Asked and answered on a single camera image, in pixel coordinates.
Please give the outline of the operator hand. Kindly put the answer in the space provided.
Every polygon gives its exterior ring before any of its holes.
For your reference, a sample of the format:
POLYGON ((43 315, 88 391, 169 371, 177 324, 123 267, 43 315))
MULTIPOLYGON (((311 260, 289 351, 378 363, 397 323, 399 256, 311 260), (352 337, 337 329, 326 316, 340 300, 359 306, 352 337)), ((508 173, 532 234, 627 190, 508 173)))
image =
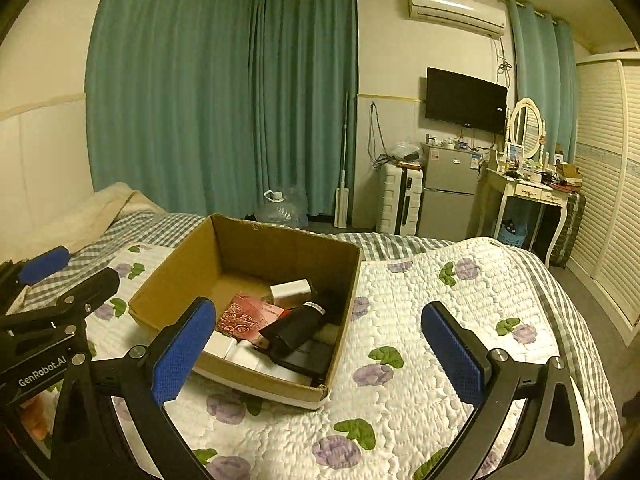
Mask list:
POLYGON ((34 396, 20 407, 20 417, 24 428, 37 441, 43 441, 48 434, 48 424, 44 416, 41 396, 34 396))

